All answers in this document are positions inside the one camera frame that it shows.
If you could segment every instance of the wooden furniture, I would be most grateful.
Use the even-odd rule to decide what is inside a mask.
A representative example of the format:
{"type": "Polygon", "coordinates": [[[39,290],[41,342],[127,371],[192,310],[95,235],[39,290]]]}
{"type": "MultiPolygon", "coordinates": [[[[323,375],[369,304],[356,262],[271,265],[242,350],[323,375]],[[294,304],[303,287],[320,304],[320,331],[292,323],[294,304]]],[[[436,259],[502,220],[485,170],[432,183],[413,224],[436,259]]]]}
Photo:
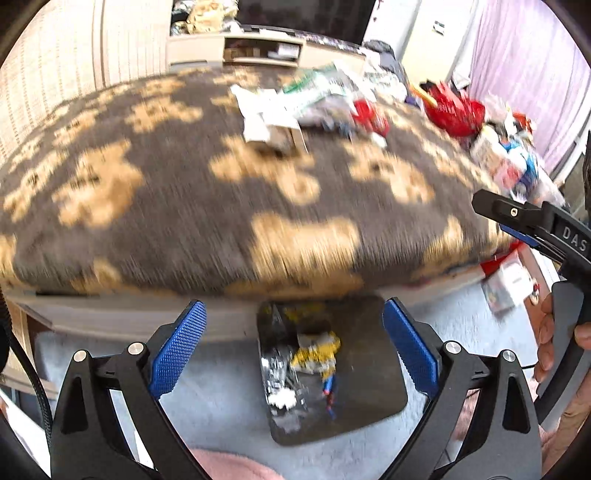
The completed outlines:
{"type": "Polygon", "coordinates": [[[276,33],[215,33],[169,37],[166,44],[166,65],[195,63],[255,63],[282,67],[312,69],[334,60],[347,64],[354,72],[363,73],[366,57],[362,53],[320,45],[302,38],[276,33]],[[239,50],[249,50],[249,56],[234,56],[239,50]],[[287,56],[277,53],[292,51],[287,56]]]}
{"type": "MultiPolygon", "coordinates": [[[[31,346],[31,339],[29,337],[27,314],[18,305],[11,301],[8,301],[7,305],[8,310],[10,311],[10,316],[12,317],[12,331],[22,345],[23,350],[25,350],[25,353],[31,360],[31,363],[33,366],[35,366],[33,347],[31,346]]],[[[56,400],[58,394],[56,386],[47,380],[41,380],[41,383],[45,388],[47,398],[50,400],[56,400]]],[[[8,363],[0,374],[0,384],[6,385],[9,388],[14,388],[20,392],[31,395],[35,394],[27,374],[25,373],[22,365],[17,360],[17,357],[14,355],[12,350],[10,351],[10,355],[8,357],[8,363]]]]}

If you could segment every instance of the red package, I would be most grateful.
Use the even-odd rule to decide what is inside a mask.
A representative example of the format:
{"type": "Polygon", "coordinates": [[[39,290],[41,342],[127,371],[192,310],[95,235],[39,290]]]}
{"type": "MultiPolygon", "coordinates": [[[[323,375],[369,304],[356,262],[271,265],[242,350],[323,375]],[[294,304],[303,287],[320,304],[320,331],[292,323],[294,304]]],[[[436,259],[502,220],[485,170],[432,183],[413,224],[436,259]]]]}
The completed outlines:
{"type": "Polygon", "coordinates": [[[452,137],[469,137],[477,134],[484,123],[485,108],[480,102],[468,98],[465,92],[456,96],[445,83],[429,90],[437,101],[433,107],[425,103],[425,112],[431,122],[452,137]]]}
{"type": "Polygon", "coordinates": [[[377,113],[373,104],[367,100],[355,100],[353,105],[357,114],[353,113],[351,116],[356,124],[363,126],[369,132],[376,132],[382,137],[386,136],[390,130],[388,119],[377,113]]]}

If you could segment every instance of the plastic bag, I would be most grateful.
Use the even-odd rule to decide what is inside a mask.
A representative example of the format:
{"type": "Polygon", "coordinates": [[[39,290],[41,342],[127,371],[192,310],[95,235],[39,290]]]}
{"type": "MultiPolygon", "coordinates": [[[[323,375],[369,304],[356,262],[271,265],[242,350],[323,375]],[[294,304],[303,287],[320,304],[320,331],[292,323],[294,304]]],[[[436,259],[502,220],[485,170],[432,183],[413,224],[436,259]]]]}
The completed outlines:
{"type": "Polygon", "coordinates": [[[534,291],[534,280],[514,253],[483,282],[482,290],[491,310],[499,313],[522,303],[534,291]]]}
{"type": "Polygon", "coordinates": [[[456,96],[445,83],[429,89],[437,106],[425,103],[425,113],[429,120],[453,137],[476,135],[484,123],[485,107],[480,102],[468,98],[465,92],[456,96]]]}
{"type": "Polygon", "coordinates": [[[507,118],[507,114],[511,112],[511,108],[507,103],[496,95],[490,93],[484,97],[482,102],[486,109],[486,121],[502,124],[507,118]]]}
{"type": "Polygon", "coordinates": [[[542,169],[540,169],[538,182],[532,189],[528,201],[538,207],[542,206],[543,202],[549,202],[558,208],[562,208],[566,204],[556,184],[542,169]]]}
{"type": "Polygon", "coordinates": [[[371,69],[363,74],[363,78],[372,84],[376,95],[386,103],[392,104],[395,100],[403,102],[408,96],[407,88],[393,73],[371,69]]]}

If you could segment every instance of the pink fabric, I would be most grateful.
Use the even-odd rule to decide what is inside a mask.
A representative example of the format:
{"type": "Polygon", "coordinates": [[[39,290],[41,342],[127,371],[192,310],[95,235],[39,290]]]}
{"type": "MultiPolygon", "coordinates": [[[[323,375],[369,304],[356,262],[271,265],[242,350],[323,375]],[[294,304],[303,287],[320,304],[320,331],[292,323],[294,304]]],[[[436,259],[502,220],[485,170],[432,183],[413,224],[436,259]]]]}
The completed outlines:
{"type": "Polygon", "coordinates": [[[270,468],[230,453],[191,450],[212,480],[285,480],[270,468]]]}
{"type": "Polygon", "coordinates": [[[591,109],[591,69],[541,0],[488,0],[472,57],[470,95],[487,93],[537,123],[534,140],[551,172],[591,109]]]}

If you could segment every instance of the finger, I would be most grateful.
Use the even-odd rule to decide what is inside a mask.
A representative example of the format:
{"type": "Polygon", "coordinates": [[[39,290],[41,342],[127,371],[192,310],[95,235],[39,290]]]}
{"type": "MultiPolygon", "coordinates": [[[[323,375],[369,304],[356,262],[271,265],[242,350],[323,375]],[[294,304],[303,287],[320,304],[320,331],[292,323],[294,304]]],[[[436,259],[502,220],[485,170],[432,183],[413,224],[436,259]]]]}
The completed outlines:
{"type": "Polygon", "coordinates": [[[540,365],[540,363],[537,363],[535,365],[534,368],[534,378],[538,383],[542,383],[545,379],[546,376],[548,375],[548,371],[544,370],[544,368],[542,368],[542,366],[540,365]]]}
{"type": "Polygon", "coordinates": [[[591,350],[591,323],[585,323],[575,328],[574,337],[581,348],[591,350]]]}
{"type": "Polygon", "coordinates": [[[591,408],[591,371],[587,372],[585,380],[581,383],[573,401],[566,412],[579,413],[591,408]]]}
{"type": "Polygon", "coordinates": [[[538,360],[544,370],[550,370],[554,363],[554,345],[551,343],[543,343],[540,345],[538,348],[538,360]]]}
{"type": "Polygon", "coordinates": [[[546,315],[540,323],[540,332],[538,334],[538,343],[548,343],[554,336],[554,317],[546,315]]]}
{"type": "Polygon", "coordinates": [[[552,294],[548,293],[546,295],[546,298],[542,302],[540,309],[542,310],[543,313],[552,313],[553,312],[552,306],[553,306],[552,294]]]}

